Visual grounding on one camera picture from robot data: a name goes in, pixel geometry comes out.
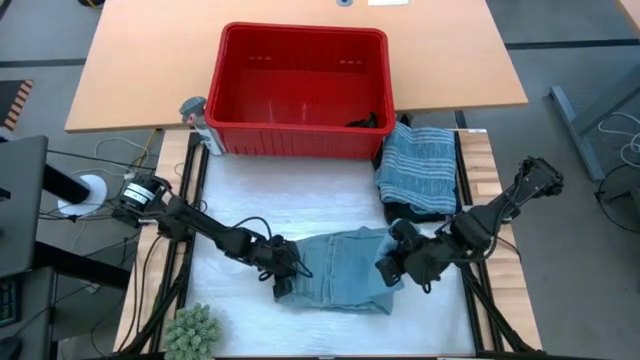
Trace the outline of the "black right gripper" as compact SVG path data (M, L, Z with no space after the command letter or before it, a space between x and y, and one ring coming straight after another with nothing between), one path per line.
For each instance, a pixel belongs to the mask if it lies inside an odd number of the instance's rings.
M441 273L451 264L453 247L442 237L427 237L408 220L396 221L388 231L391 244L375 261L375 268L387 287L400 283L408 274L425 294L431 283L441 279Z

